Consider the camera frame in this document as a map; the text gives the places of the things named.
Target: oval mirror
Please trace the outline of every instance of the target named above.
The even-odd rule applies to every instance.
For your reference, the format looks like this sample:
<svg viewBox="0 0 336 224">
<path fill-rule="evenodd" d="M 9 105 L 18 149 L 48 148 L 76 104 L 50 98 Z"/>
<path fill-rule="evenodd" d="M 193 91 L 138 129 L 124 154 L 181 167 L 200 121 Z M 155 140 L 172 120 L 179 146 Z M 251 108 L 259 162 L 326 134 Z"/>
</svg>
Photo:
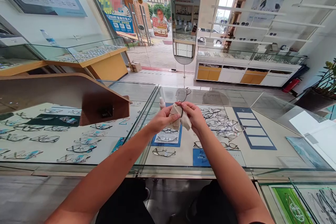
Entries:
<svg viewBox="0 0 336 224">
<path fill-rule="evenodd" d="M 182 65 L 194 59 L 200 1 L 171 0 L 174 57 Z"/>
</svg>

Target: potted plant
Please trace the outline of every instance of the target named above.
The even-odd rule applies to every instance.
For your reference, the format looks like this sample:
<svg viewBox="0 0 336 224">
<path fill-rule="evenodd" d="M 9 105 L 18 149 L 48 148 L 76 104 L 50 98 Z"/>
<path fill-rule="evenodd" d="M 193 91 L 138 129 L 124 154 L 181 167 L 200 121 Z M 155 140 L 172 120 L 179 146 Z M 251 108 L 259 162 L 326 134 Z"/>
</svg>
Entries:
<svg viewBox="0 0 336 224">
<path fill-rule="evenodd" d="M 325 72 L 320 81 L 310 87 L 295 105 L 311 112 L 317 112 L 336 103 L 336 58 L 334 63 L 325 63 Z"/>
</svg>

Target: cardboard box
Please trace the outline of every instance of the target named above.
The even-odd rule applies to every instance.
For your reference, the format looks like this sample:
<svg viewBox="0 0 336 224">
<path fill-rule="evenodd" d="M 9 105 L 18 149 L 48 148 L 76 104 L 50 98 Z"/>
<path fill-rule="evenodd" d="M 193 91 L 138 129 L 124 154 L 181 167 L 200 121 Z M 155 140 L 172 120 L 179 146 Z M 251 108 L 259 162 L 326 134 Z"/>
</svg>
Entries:
<svg viewBox="0 0 336 224">
<path fill-rule="evenodd" d="M 132 61 L 132 67 L 133 67 L 133 70 L 134 72 L 140 72 L 142 70 L 142 67 L 140 65 L 140 62 L 133 62 Z"/>
</svg>

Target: black pants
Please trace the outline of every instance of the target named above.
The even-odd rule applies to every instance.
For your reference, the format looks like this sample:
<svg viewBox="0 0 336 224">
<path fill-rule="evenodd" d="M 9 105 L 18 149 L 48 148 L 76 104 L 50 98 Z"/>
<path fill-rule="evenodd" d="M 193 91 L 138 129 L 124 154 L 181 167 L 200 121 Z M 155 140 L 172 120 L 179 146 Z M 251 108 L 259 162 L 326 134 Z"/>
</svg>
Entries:
<svg viewBox="0 0 336 224">
<path fill-rule="evenodd" d="M 154 224 L 143 202 L 147 196 L 145 188 L 144 180 L 126 178 L 100 209 L 96 224 Z M 196 215 L 191 223 L 237 223 L 234 209 L 217 180 L 201 190 L 196 201 Z"/>
</svg>

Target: tree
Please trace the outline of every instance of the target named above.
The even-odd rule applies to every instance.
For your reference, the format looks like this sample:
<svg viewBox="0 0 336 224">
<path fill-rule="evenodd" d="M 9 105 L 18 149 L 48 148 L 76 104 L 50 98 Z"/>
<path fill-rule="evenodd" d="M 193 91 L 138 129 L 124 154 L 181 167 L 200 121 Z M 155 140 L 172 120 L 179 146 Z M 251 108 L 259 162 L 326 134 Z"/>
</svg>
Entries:
<svg viewBox="0 0 336 224">
<path fill-rule="evenodd" d="M 164 8 L 163 13 L 166 19 L 169 20 L 172 15 L 172 12 L 170 10 L 170 3 Z"/>
<path fill-rule="evenodd" d="M 153 15 L 153 8 L 150 4 L 148 4 L 148 10 L 149 10 L 149 15 L 150 15 L 150 18 L 152 18 L 152 15 Z"/>
<path fill-rule="evenodd" d="M 153 5 L 153 12 L 154 12 L 155 15 L 158 14 L 158 9 L 161 9 L 163 11 L 163 13 L 164 13 L 165 7 L 162 4 L 160 4 L 160 3 L 154 4 Z"/>
</svg>

